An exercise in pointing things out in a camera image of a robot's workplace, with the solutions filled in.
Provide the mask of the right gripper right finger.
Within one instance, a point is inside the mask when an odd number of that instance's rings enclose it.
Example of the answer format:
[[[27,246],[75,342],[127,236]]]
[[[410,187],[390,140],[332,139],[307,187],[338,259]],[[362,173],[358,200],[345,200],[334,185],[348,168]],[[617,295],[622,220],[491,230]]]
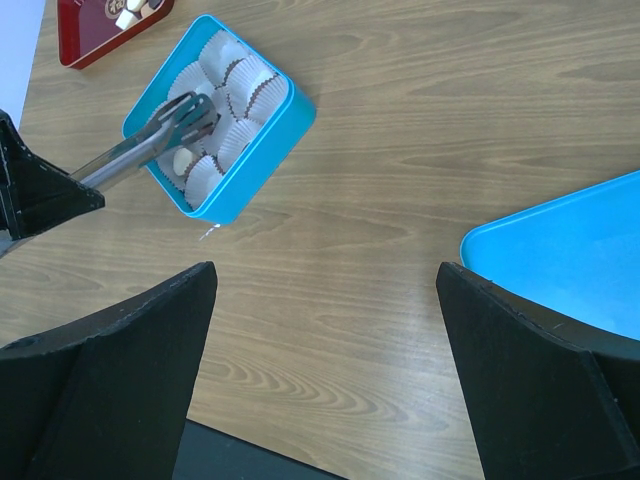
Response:
[[[436,289],[488,479],[635,479],[639,344],[453,262]]]

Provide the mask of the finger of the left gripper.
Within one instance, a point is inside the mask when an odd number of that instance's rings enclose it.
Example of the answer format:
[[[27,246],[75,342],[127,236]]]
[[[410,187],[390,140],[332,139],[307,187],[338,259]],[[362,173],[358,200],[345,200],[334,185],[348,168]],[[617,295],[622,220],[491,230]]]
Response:
[[[105,206],[104,196],[31,152],[9,114],[1,113],[1,234],[40,235]]]

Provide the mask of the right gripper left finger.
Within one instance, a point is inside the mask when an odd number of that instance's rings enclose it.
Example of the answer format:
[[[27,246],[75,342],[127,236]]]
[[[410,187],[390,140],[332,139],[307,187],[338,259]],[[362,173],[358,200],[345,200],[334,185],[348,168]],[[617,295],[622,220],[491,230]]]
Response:
[[[5,479],[172,476],[216,300],[201,262],[1,350]]]

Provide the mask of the white oval chocolate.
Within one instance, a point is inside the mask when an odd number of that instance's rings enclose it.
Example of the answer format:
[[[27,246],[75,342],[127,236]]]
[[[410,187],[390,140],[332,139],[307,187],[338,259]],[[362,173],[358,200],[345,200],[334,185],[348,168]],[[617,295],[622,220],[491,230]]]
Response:
[[[179,177],[184,177],[189,171],[190,166],[197,160],[198,156],[194,152],[188,148],[179,148],[175,151],[173,156],[173,172]]]

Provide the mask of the metal tongs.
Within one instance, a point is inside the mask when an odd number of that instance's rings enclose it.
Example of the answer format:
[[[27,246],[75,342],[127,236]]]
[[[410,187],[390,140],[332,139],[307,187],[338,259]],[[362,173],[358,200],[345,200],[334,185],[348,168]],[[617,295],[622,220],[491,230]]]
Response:
[[[71,178],[104,192],[165,151],[211,134],[218,121],[211,98],[189,91],[165,102],[140,130],[76,170]]]

